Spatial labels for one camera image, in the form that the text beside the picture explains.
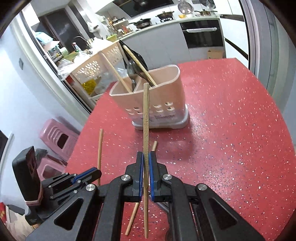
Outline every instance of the oven handle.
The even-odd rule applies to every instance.
[[[183,32],[187,33],[202,33],[202,32],[214,32],[217,31],[217,28],[191,28],[191,29],[186,29],[183,30]]]

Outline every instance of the black oven door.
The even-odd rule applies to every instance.
[[[180,23],[188,48],[223,47],[218,20]]]

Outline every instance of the speckled red tabletop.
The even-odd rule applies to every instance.
[[[183,182],[205,183],[266,240],[274,240],[295,208],[295,152],[283,117],[261,83],[236,59],[180,64],[190,122],[179,130],[154,129],[157,160]],[[105,94],[85,124],[67,171],[97,166],[104,129],[101,184],[122,175],[142,151],[142,131]],[[143,204],[125,236],[134,204],[124,209],[121,240],[144,240]],[[166,214],[149,204],[149,240],[163,240]]]

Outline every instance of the stool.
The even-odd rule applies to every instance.
[[[47,120],[40,133],[40,139],[65,161],[70,158],[78,136],[54,119]]]
[[[54,176],[61,175],[66,170],[66,165],[63,161],[54,158],[53,156],[46,155],[41,159],[41,162],[37,168],[39,179],[51,178]]]

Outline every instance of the metal bolt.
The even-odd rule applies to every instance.
[[[164,174],[163,175],[163,179],[164,180],[171,180],[172,179],[172,175],[171,174]]]
[[[87,186],[86,186],[86,190],[87,191],[92,191],[92,190],[94,190],[96,188],[96,186],[94,185],[94,184],[88,184]]]
[[[122,181],[128,181],[130,179],[131,179],[131,176],[130,175],[127,175],[127,174],[124,174],[124,175],[121,176],[121,180]]]
[[[200,183],[197,185],[198,190],[205,191],[207,189],[207,185]]]

